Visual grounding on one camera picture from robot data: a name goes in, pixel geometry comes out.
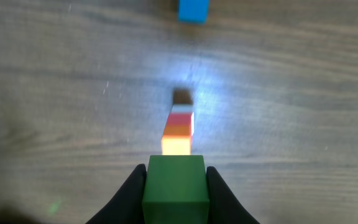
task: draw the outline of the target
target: blue block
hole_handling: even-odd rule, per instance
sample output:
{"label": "blue block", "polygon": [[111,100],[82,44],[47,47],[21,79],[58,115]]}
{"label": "blue block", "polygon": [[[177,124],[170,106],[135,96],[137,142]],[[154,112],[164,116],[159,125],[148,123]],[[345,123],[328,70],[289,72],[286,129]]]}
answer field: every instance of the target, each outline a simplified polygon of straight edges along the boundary
{"label": "blue block", "polygon": [[209,0],[179,0],[179,21],[204,23],[208,16]]}

